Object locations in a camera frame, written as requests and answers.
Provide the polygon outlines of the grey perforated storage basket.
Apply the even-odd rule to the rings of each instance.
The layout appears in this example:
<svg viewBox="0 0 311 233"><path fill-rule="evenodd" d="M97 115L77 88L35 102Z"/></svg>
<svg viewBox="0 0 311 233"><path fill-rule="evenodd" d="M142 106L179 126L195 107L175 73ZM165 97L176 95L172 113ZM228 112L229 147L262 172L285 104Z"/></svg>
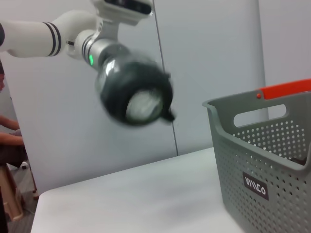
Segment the grey perforated storage basket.
<svg viewBox="0 0 311 233"><path fill-rule="evenodd" d="M258 92L203 104L224 206L246 233L311 233L311 92Z"/></svg>

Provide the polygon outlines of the orange basket latch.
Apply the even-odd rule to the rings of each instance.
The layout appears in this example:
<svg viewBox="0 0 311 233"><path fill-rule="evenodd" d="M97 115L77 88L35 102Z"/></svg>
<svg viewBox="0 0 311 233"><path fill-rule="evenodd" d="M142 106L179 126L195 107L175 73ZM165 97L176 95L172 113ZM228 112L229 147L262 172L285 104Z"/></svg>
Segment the orange basket latch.
<svg viewBox="0 0 311 233"><path fill-rule="evenodd" d="M267 86L259 89L257 99L272 100L304 92L311 92L311 79L303 79L288 83Z"/></svg>

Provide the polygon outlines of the seated person dark clothes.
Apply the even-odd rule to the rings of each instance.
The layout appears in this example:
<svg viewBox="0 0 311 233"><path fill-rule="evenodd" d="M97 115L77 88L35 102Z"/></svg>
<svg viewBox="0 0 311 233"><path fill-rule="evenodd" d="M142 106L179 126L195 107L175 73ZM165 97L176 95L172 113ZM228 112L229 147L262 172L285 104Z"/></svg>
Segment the seated person dark clothes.
<svg viewBox="0 0 311 233"><path fill-rule="evenodd" d="M19 123L0 114L0 126L13 131L5 133L0 130L0 165L10 164L19 168L28 161Z"/></svg>

